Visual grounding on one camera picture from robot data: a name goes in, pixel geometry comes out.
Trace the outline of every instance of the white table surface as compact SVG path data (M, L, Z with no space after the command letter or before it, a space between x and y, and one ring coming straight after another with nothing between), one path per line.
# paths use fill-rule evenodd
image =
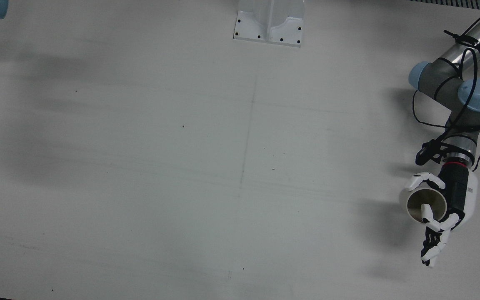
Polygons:
M413 163L440 132L412 118L408 72L480 11L307 0L299 49L233 40L236 13L11 1L0 297L480 299L480 185L432 270L397 198L439 171ZM423 95L417 111L448 117Z

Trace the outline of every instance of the robotic arm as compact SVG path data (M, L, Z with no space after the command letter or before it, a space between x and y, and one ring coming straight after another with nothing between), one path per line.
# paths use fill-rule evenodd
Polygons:
M444 133L424 143L415 160L417 165L429 160L442 164L438 177L431 173L414 175L400 197L411 217L427 226L421 260L430 267L451 230L472 216L478 185L469 168L475 163L480 132L480 78L476 71L480 23L461 36L451 36L455 45L433 63L417 64L408 76L418 91L451 110ZM462 72L472 61L474 78L464 81Z

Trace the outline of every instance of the white bracket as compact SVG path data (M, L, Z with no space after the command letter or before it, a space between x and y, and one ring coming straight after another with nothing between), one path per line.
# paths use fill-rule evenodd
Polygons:
M301 47L304 14L303 0L240 0L233 38Z

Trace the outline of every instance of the white fingertip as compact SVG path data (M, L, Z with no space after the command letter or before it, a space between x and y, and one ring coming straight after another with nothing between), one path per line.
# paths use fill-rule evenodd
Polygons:
M426 222L431 222L432 220L434 220L434 216L432 212L433 212L433 209L431 208L431 205L427 203L423 203L421 205L421 218L426 219L427 220Z
M421 260L426 262L427 260L432 260L434 257L436 257L438 254L440 254L440 248L437 246L432 247L421 257Z
M459 222L459 215L457 215L456 213L451 213L447 220L440 223L440 229L451 230L451 228L453 228L457 222Z
M429 268L432 268L432 267L435 266L437 258L438 258L438 256L435 256L435 257L433 257L429 260L429 265L428 265Z
M421 205L421 220L425 226L431 228L435 232L440 231L440 223L434 220L433 210L429 204L423 203Z
M442 181L442 179L436 177L435 175L433 175L431 173L429 173L429 180L434 182L438 186L438 188L440 188L442 190L445 188L445 183Z
M436 245L439 247L440 251L442 251L445 248L445 245L448 244L447 242L450 234L451 234L451 230L446 230L442 232L442 234L440 235L440 243Z
M421 176L418 176L417 174L412 176L411 179L408 180L408 182L405 184L405 190L411 191L415 188L417 188L421 182L423 182L423 179Z

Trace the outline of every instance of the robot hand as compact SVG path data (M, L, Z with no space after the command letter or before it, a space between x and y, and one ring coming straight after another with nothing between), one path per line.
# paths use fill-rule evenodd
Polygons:
M422 183L429 187L423 191ZM477 178L461 163L445 163L437 176L423 172L414 175L405 185L411 194L405 199L408 213L425 224L425 241L421 261L433 267L438 254L444 249L453 228L463 224L473 214Z
M421 250L421 262L431 268L435 265L438 254L447 245L451 229L460 221L459 215L451 213L439 222L434 220L432 212L429 204L421 205L422 221L427 226L423 250Z

